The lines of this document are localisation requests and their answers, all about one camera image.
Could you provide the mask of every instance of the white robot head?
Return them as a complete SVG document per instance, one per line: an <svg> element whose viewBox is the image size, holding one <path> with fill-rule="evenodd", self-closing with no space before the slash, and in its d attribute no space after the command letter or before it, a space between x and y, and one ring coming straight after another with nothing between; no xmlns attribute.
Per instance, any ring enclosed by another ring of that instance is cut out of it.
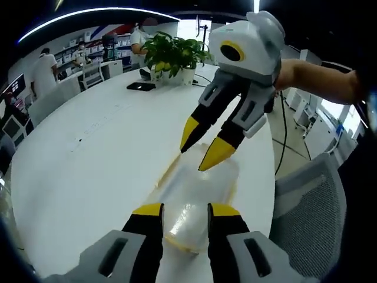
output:
<svg viewBox="0 0 377 283"><path fill-rule="evenodd" d="M285 32L266 11L247 13L248 21L237 21L211 32L210 52L222 65L234 66L262 76L280 66Z"/></svg>

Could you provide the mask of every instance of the gray mesh chair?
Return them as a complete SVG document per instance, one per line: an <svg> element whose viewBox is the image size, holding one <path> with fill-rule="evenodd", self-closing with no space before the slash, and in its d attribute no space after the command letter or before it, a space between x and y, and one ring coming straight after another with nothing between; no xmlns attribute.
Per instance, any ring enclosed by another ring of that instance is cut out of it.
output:
<svg viewBox="0 0 377 283"><path fill-rule="evenodd" d="M276 181L270 239L291 266L322 279L336 265L346 215L342 182L327 153Z"/></svg>

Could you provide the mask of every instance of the white chair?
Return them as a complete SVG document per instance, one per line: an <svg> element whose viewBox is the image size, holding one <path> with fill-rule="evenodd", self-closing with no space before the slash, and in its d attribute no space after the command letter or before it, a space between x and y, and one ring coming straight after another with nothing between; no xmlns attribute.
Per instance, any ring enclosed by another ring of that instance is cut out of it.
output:
<svg viewBox="0 0 377 283"><path fill-rule="evenodd" d="M104 76L102 75L101 64L99 62L85 65L82 69L82 76L82 83L86 90L105 80Z"/></svg>
<svg viewBox="0 0 377 283"><path fill-rule="evenodd" d="M27 136L25 127L13 115L9 117L2 131L12 140L15 150Z"/></svg>
<svg viewBox="0 0 377 283"><path fill-rule="evenodd" d="M61 95L61 92L58 91L58 87L54 88L54 90L46 96L37 99L28 109L34 127L39 125L48 115L64 103L65 98Z"/></svg>

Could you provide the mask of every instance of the man in white shirt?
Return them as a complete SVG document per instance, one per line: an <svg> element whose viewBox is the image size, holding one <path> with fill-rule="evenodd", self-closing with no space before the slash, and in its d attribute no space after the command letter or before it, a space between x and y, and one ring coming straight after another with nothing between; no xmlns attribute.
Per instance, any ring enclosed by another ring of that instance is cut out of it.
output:
<svg viewBox="0 0 377 283"><path fill-rule="evenodd" d="M135 27L134 32L131 34L131 65L132 69L142 68L145 67L146 64L144 62L145 55L148 52L147 50L143 50L142 47L145 42L152 38L153 36L150 35L153 31L153 27L157 25L157 20L154 18L147 18L142 24L139 24Z"/></svg>
<svg viewBox="0 0 377 283"><path fill-rule="evenodd" d="M84 49L85 42L80 41L78 43L78 50L76 50L72 54L73 64L78 68L81 68L83 65L89 64L91 62L91 60L88 58L88 55L85 53Z"/></svg>
<svg viewBox="0 0 377 283"><path fill-rule="evenodd" d="M34 97L41 98L56 87L57 72L55 57L49 53L49 48L44 48L31 71L30 86Z"/></svg>

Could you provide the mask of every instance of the green plant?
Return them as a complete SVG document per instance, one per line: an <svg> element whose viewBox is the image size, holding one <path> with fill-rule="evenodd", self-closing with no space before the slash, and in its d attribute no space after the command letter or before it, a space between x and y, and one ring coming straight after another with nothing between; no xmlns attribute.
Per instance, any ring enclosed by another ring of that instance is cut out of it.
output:
<svg viewBox="0 0 377 283"><path fill-rule="evenodd" d="M183 68L195 69L197 63L204 65L206 59L212 60L208 51L201 50L203 45L201 41L173 38L159 31L143 45L143 49L148 51L145 62L149 69L155 65L155 72L168 71L169 78L175 77Z"/></svg>

